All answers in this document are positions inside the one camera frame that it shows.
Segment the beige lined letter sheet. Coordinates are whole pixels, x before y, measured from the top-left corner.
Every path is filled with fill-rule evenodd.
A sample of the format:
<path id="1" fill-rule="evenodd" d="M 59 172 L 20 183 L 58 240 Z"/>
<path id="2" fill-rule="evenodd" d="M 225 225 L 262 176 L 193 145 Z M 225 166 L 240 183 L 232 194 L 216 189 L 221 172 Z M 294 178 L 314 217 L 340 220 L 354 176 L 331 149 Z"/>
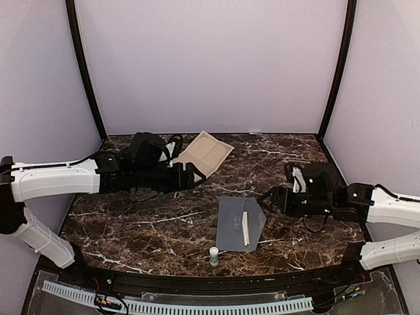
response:
<path id="1" fill-rule="evenodd" d="M 233 146 L 217 140 L 209 133 L 202 131 L 174 160 L 175 163 L 193 163 L 194 166 L 209 178 L 230 155 Z"/>

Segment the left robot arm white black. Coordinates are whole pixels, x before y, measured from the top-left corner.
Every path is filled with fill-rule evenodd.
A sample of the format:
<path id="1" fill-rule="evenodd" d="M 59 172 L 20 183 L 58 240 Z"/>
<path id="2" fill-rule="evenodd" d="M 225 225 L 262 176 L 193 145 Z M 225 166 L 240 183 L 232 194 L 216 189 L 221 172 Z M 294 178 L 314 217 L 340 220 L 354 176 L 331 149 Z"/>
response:
<path id="1" fill-rule="evenodd" d="M 150 188 L 158 193 L 189 190 L 207 177 L 192 162 L 175 162 L 183 138 L 165 140 L 152 133 L 136 133 L 118 153 L 95 152 L 78 161 L 15 163 L 1 160 L 1 234 L 22 240 L 50 259 L 78 286 L 93 280 L 77 247 L 39 222 L 25 206 L 27 200 L 65 194 L 107 194 Z"/>

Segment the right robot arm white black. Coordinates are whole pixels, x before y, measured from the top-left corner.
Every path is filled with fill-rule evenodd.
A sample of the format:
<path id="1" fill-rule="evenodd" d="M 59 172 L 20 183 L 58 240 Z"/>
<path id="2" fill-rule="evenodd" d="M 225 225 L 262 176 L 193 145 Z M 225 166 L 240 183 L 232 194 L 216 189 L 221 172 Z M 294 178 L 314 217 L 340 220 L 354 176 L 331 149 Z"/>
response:
<path id="1" fill-rule="evenodd" d="M 419 228 L 419 197 L 391 192 L 381 184 L 343 184 L 332 163 L 288 163 L 284 167 L 291 188 L 274 186 L 258 204 L 288 217 L 321 216 L 342 222 L 387 223 Z M 372 270 L 388 264 L 419 260 L 419 232 L 385 241 L 348 245 L 335 279 L 350 284 L 360 267 Z"/>

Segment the beige letter paper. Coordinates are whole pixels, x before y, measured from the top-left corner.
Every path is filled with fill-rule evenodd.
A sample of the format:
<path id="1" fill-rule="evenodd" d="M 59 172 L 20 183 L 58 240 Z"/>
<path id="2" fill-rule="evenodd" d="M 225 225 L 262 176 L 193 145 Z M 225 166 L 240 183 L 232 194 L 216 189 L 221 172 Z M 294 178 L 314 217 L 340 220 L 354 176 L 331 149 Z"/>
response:
<path id="1" fill-rule="evenodd" d="M 243 233 L 243 243 L 244 246 L 249 246 L 250 245 L 250 240 L 249 240 L 249 221 L 248 221 L 248 212 L 244 211 L 242 213 L 242 220 L 241 220 L 241 225 L 242 225 L 242 233 Z"/>

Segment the grey envelope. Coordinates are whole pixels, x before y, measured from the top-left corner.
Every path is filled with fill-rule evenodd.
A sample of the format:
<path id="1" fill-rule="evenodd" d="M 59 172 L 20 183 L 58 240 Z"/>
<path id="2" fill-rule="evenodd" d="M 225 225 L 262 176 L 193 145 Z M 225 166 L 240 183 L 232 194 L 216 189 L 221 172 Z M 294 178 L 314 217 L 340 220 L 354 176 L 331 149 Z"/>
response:
<path id="1" fill-rule="evenodd" d="M 249 245 L 243 238 L 243 214 L 247 213 Z M 219 200 L 216 247 L 221 251 L 253 252 L 266 224 L 266 216 L 255 198 L 222 196 Z"/>

